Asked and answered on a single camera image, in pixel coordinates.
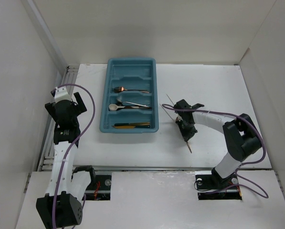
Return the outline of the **white plastic spoon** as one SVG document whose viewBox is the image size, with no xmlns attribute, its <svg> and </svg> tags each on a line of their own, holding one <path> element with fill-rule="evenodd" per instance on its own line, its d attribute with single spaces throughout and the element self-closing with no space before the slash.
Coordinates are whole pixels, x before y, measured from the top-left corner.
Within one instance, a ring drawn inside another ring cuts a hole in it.
<svg viewBox="0 0 285 229">
<path fill-rule="evenodd" d="M 121 109 L 139 109 L 139 106 L 122 106 L 122 105 L 117 105 L 117 104 L 110 104 L 108 106 L 109 111 L 118 111 Z"/>
</svg>

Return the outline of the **copper fork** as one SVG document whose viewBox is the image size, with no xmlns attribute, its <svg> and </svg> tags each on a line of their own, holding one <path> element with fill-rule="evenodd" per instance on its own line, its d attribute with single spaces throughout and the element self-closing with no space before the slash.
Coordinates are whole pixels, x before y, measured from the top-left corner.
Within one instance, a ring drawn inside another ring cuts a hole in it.
<svg viewBox="0 0 285 229">
<path fill-rule="evenodd" d="M 121 92 L 124 92 L 124 91 L 142 92 L 142 93 L 146 93 L 146 94 L 149 93 L 149 91 L 146 91 L 146 90 L 143 90 L 143 89 L 126 89 L 126 88 L 121 87 L 121 86 L 113 88 L 113 92 L 114 93 L 121 93 Z"/>
</svg>

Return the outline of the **silver spoon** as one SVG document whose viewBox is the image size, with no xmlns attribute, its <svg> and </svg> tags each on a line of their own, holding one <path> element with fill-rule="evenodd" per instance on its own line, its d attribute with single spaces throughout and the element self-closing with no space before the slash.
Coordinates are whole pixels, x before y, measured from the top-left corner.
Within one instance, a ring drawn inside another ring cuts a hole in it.
<svg viewBox="0 0 285 229">
<path fill-rule="evenodd" d="M 123 100 L 122 103 L 131 104 L 131 105 L 137 105 L 137 106 L 143 106 L 143 107 L 148 107 L 147 105 L 144 105 L 144 104 L 133 103 L 133 102 L 125 101 L 125 100 Z"/>
</svg>

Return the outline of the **gold knife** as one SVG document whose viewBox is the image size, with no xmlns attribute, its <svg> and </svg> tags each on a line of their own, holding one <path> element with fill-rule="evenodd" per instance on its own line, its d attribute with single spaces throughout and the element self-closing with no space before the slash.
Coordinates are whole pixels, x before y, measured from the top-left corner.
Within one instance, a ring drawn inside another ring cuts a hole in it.
<svg viewBox="0 0 285 229">
<path fill-rule="evenodd" d="M 113 128 L 116 128 L 116 129 L 134 129 L 136 128 L 136 126 L 134 125 L 121 125 L 121 126 L 112 126 Z"/>
</svg>

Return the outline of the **dark green handled knife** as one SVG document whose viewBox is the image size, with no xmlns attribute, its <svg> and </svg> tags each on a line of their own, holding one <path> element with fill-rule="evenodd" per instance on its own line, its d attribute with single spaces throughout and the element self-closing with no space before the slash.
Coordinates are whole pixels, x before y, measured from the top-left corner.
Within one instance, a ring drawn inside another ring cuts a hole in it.
<svg viewBox="0 0 285 229">
<path fill-rule="evenodd" d="M 140 123 L 116 123 L 115 126 L 121 125 L 134 125 L 136 128 L 150 128 L 150 122 L 140 122 Z"/>
</svg>

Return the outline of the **small copper spoon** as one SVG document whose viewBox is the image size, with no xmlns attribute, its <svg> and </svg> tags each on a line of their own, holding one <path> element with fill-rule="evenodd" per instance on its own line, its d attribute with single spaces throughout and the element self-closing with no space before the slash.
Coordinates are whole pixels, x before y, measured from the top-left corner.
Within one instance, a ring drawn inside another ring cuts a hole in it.
<svg viewBox="0 0 285 229">
<path fill-rule="evenodd" d="M 142 109 L 142 110 L 150 110 L 152 107 L 143 107 L 143 106 L 125 106 L 124 109 Z"/>
</svg>

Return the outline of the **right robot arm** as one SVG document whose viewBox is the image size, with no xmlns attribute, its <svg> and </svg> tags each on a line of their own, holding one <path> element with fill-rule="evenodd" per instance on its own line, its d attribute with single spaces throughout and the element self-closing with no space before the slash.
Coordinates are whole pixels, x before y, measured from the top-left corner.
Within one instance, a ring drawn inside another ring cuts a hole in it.
<svg viewBox="0 0 285 229">
<path fill-rule="evenodd" d="M 227 153 L 210 174 L 197 175 L 197 190 L 211 191 L 224 189 L 238 183 L 236 171 L 250 155 L 256 153 L 262 143 L 254 123 L 247 114 L 233 115 L 222 112 L 202 111 L 202 104 L 189 105 L 184 99 L 178 101 L 173 109 L 178 115 L 175 123 L 185 142 L 198 131 L 195 125 L 203 125 L 224 135 Z"/>
</svg>

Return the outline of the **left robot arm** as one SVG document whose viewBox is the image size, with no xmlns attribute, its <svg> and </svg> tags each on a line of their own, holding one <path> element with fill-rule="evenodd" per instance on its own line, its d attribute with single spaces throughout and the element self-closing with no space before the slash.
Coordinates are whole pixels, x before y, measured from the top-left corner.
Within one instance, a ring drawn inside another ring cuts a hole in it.
<svg viewBox="0 0 285 229">
<path fill-rule="evenodd" d="M 74 227 L 83 218 L 86 189 L 96 185 L 92 166 L 73 167 L 81 130 L 78 116 L 87 111 L 79 93 L 72 100 L 65 87 L 53 93 L 54 102 L 45 105 L 55 121 L 53 133 L 54 159 L 49 185 L 44 197 L 36 201 L 36 209 L 47 229 Z"/>
</svg>

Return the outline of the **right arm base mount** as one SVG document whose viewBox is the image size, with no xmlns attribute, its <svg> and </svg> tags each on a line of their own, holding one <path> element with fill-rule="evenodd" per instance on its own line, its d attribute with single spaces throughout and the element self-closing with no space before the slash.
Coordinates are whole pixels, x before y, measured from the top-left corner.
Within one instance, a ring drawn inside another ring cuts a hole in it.
<svg viewBox="0 0 285 229">
<path fill-rule="evenodd" d="M 219 181 L 212 174 L 196 174 L 194 187 L 198 200 L 242 200 L 238 184 L 236 175 Z"/>
</svg>

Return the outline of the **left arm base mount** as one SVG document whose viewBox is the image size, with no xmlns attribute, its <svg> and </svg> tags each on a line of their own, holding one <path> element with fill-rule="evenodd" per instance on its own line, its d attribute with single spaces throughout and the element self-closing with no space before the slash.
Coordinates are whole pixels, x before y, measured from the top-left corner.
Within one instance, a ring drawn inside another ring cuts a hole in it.
<svg viewBox="0 0 285 229">
<path fill-rule="evenodd" d="M 112 175 L 96 175 L 95 181 L 92 181 L 86 188 L 86 200 L 107 201 L 111 197 Z"/>
</svg>

